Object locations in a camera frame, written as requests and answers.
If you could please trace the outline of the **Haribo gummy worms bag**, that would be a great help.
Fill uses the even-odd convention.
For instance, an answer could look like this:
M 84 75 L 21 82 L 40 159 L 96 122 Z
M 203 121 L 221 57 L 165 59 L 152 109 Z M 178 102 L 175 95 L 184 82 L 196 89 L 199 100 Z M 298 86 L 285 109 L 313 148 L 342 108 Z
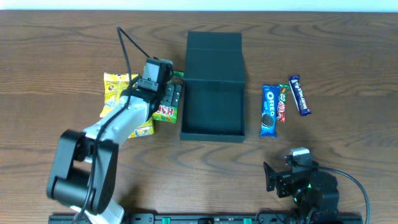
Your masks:
M 176 123 L 178 116 L 178 106 L 183 87 L 183 72 L 174 72 L 171 81 L 165 89 L 165 95 L 159 105 L 159 109 L 152 115 L 156 121 Z

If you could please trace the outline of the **yellow snack bag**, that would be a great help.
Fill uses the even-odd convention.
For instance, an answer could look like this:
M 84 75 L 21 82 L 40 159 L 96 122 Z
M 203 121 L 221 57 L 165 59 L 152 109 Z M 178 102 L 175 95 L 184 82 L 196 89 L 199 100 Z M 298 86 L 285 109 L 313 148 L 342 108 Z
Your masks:
M 105 117 L 118 103 L 121 92 L 129 85 L 129 74 L 104 72 L 104 106 L 100 118 Z

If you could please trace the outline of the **blue Oreo cookie pack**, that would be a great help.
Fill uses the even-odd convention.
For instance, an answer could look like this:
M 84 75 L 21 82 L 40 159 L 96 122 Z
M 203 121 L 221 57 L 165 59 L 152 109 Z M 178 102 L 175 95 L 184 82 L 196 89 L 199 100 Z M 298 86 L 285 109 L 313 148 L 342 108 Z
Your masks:
M 276 138 L 277 107 L 279 103 L 278 85 L 262 86 L 262 113 L 260 137 Z

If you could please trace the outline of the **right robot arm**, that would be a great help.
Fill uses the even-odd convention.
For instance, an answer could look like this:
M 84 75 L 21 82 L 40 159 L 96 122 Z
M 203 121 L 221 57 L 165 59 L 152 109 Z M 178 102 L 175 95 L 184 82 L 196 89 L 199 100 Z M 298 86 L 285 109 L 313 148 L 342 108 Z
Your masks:
M 309 154 L 286 156 L 290 170 L 276 172 L 268 163 L 263 163 L 267 191 L 277 191 L 280 198 L 291 196 L 297 208 L 290 211 L 284 223 L 341 223 L 338 218 L 337 179 L 321 171 L 318 163 Z

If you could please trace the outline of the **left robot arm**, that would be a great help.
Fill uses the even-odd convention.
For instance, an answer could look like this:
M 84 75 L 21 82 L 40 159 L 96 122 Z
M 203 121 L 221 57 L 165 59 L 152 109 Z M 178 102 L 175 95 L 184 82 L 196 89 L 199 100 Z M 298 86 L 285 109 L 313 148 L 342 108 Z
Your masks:
M 172 61 L 148 58 L 143 75 L 131 79 L 104 118 L 60 136 L 46 194 L 75 209 L 74 222 L 122 222 L 124 209 L 112 198 L 119 147 L 159 109 L 173 75 Z

